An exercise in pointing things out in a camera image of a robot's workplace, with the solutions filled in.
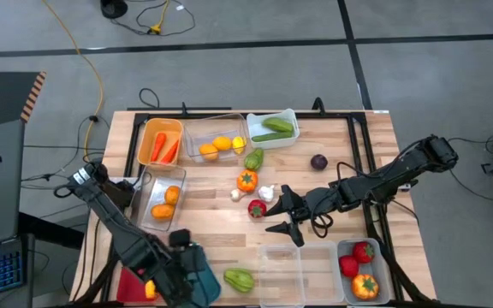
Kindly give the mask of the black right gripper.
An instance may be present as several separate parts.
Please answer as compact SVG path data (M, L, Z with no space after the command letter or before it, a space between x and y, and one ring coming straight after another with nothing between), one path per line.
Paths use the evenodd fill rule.
M266 216L275 216L287 212L295 221L305 221L315 216L338 210L344 204L344 197L337 188L318 187L305 196L295 193L289 185L282 185L282 194L276 204L268 209ZM288 235L297 247L305 244L303 234L297 223L282 222L268 227L266 232Z

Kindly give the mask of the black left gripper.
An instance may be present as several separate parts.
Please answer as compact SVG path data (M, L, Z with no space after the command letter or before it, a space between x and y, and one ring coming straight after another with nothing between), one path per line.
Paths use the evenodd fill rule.
M200 279L200 246L173 252L156 273L157 290L167 306L206 306L206 291Z

